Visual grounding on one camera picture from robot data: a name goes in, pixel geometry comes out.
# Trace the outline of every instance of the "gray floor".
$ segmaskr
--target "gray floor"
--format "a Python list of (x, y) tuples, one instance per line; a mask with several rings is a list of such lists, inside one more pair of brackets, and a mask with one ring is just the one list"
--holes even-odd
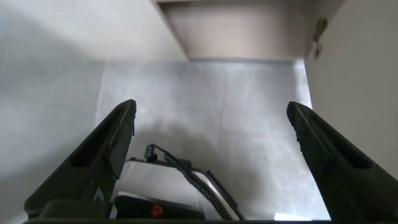
[(153, 142), (212, 170), (249, 219), (328, 219), (285, 115), (289, 101), (310, 104), (302, 62), (109, 63), (96, 122), (130, 98), (128, 156)]

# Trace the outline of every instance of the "black cable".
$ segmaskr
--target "black cable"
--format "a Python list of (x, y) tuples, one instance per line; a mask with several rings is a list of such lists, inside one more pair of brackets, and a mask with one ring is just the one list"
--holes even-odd
[(163, 158), (170, 165), (174, 166), (178, 171), (180, 171), (185, 179), (212, 204), (212, 206), (215, 208), (215, 210), (218, 212), (222, 219), (232, 220), (231, 215), (229, 214), (223, 203), (219, 200), (217, 195), (214, 193), (214, 191), (212, 191), (212, 189), (191, 170), (188, 170), (183, 165), (181, 165), (180, 161), (176, 157), (171, 155), (171, 153), (167, 152), (165, 149), (162, 149), (155, 144), (151, 144), (150, 148), (149, 146), (147, 146), (146, 157), (153, 157), (155, 148), (164, 153)]

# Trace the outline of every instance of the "red button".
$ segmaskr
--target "red button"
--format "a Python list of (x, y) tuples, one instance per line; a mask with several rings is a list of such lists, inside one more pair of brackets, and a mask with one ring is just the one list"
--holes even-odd
[(155, 205), (150, 210), (150, 214), (154, 218), (159, 218), (163, 215), (163, 208), (160, 205)]

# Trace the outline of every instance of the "coiled cable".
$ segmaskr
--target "coiled cable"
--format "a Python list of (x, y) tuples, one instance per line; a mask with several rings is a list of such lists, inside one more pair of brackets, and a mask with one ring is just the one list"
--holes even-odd
[(176, 157), (171, 155), (171, 153), (167, 152), (165, 149), (162, 149), (155, 144), (151, 144), (150, 146), (147, 146), (147, 160), (149, 158), (157, 158), (156, 154), (154, 154), (155, 148), (164, 153), (164, 160), (166, 160), (171, 166), (174, 166), (178, 171), (182, 173), (185, 179), (211, 203), (211, 205), (215, 208), (215, 210), (222, 219), (232, 220), (231, 215), (229, 214), (223, 203), (219, 200), (217, 195), (214, 193), (214, 191), (212, 191), (212, 189), (191, 170), (188, 170), (183, 165), (181, 165), (180, 161)]

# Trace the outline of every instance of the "white wall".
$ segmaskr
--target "white wall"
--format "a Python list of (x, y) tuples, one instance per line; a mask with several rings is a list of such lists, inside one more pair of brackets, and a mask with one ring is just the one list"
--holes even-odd
[(189, 58), (268, 60), (304, 57), (304, 3), (308, 0), (198, 1), (163, 9)]
[(93, 129), (103, 69), (0, 2), (0, 223)]
[(396, 0), (345, 1), (306, 66), (313, 109), (398, 178)]
[(186, 60), (151, 0), (1, 0), (99, 60)]

